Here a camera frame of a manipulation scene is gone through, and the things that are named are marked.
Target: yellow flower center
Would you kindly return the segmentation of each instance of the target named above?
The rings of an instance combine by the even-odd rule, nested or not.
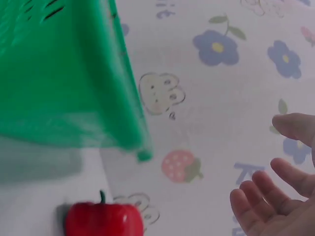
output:
[[[304,146],[304,144],[303,144],[300,140],[298,140],[298,141],[297,141],[297,148],[298,148],[298,149],[302,149],[303,146]]]
[[[288,57],[286,54],[284,54],[284,55],[282,56],[282,59],[283,59],[286,63],[289,63],[289,57]]]
[[[221,53],[224,51],[224,46],[221,43],[213,43],[212,49],[217,53]]]

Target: red pepper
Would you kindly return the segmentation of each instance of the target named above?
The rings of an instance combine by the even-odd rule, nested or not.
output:
[[[66,236],[143,236],[144,227],[138,209],[132,205],[101,202],[74,204],[65,218]]]

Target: basket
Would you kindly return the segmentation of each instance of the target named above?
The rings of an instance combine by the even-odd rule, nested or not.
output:
[[[152,156],[114,0],[0,1],[0,134]]]

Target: strawberry print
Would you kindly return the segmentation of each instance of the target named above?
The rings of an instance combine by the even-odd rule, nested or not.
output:
[[[172,151],[162,162],[163,173],[175,183],[189,183],[196,176],[203,178],[200,168],[200,160],[188,150]]]

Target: human hand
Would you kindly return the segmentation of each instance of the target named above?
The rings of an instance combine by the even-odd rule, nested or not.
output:
[[[284,136],[300,140],[315,150],[315,116],[275,116],[274,127]],[[271,168],[305,202],[292,200],[262,171],[244,181],[230,194],[233,213],[248,236],[315,236],[315,175],[293,167],[283,159],[271,161]]]

